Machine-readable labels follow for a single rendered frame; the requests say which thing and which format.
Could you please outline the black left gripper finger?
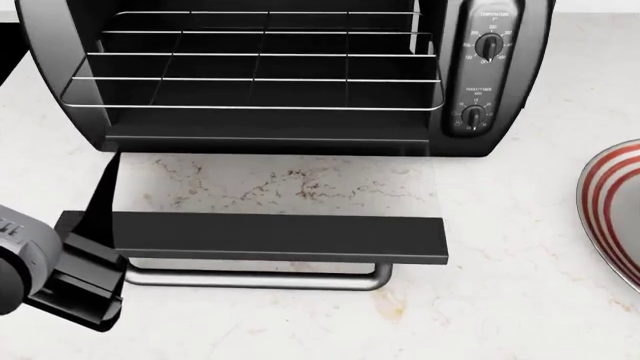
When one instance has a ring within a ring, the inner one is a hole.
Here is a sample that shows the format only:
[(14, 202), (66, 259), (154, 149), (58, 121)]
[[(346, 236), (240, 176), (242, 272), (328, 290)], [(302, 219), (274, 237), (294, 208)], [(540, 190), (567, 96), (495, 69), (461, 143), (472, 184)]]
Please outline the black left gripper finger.
[(50, 283), (48, 313), (96, 332), (108, 332), (120, 319), (123, 278), (107, 289), (70, 275), (55, 275)]
[(123, 276), (126, 261), (113, 248), (75, 233), (64, 240), (63, 272), (72, 276)]

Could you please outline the glass oven door with handle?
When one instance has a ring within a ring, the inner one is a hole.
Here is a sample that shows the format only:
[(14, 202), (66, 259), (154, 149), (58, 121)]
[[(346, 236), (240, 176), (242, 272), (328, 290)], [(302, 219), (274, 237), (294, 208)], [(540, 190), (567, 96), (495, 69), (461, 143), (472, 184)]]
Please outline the glass oven door with handle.
[(74, 232), (128, 260), (247, 260), (371, 263), (366, 274), (145, 269), (128, 264), (131, 284), (371, 291), (396, 264), (448, 262), (442, 218), (115, 212), (120, 158), (109, 161)]

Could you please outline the red striped grey plate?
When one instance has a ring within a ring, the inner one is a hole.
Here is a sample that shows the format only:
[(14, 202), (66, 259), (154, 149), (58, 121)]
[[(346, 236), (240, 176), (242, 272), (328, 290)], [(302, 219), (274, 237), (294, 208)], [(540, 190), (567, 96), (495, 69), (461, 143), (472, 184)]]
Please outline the red striped grey plate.
[(640, 139), (605, 149), (585, 165), (576, 206), (597, 253), (640, 293)]

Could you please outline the black flat panel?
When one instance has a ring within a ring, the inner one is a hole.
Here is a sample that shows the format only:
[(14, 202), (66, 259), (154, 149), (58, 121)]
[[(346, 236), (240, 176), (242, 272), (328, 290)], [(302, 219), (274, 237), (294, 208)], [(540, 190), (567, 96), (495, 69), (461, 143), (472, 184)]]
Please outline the black flat panel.
[(12, 74), (29, 51), (29, 42), (21, 23), (0, 23), (0, 86)]

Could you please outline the black timer knob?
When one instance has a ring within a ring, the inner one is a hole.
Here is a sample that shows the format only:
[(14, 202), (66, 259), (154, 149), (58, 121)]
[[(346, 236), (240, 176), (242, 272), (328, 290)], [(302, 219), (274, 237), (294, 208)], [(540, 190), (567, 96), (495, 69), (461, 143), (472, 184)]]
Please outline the black timer knob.
[(484, 107), (470, 105), (462, 110), (460, 119), (465, 130), (476, 131), (488, 124), (489, 117)]

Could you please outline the black temperature knob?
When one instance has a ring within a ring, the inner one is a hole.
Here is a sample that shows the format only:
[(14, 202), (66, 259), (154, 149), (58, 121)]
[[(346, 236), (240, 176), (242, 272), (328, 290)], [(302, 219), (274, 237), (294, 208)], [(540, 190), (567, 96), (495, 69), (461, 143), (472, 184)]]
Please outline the black temperature knob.
[(482, 58), (491, 62), (498, 56), (504, 47), (503, 38), (496, 33), (482, 35), (475, 44), (476, 53)]

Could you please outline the black toaster oven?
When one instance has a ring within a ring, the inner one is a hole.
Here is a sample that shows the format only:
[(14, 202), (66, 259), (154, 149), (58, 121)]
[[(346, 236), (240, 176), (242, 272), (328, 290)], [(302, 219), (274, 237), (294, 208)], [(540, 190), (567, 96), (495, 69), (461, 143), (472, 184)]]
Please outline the black toaster oven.
[[(555, 0), (14, 0), (30, 53), (55, 101), (102, 152), (469, 157), (505, 137), (539, 73)], [(61, 93), (98, 33), (120, 11), (417, 11), (430, 33), (444, 85), (429, 112), (291, 110), (106, 110), (75, 108)], [(491, 62), (475, 50), (503, 38)], [(488, 124), (462, 127), (470, 105)]]

